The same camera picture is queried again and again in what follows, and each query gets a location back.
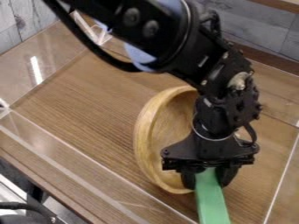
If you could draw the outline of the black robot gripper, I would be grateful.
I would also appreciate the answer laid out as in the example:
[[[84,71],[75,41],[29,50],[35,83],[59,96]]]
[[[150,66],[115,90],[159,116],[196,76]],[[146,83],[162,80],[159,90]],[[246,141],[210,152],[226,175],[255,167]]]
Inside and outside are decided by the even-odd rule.
[[[160,152],[164,171],[182,173],[183,186],[194,190],[196,175],[204,168],[216,168],[220,187],[230,185],[243,165],[252,165],[259,146],[232,136],[222,141],[210,141],[190,134],[180,142],[164,147]]]

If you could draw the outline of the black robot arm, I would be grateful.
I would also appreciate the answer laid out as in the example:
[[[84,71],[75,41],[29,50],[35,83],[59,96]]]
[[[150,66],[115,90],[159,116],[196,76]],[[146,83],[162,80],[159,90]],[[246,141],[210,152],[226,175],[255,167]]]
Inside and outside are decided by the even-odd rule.
[[[215,169],[227,186],[239,169],[255,161],[255,139],[243,140],[236,130],[250,130],[262,105],[242,51],[223,38],[216,11],[199,12],[192,0],[43,0],[80,43],[112,67],[130,73],[168,73],[199,93],[191,134],[163,148],[162,164],[182,174],[187,188],[195,175]],[[126,43],[128,61],[108,54],[80,29],[64,6],[92,17]]]

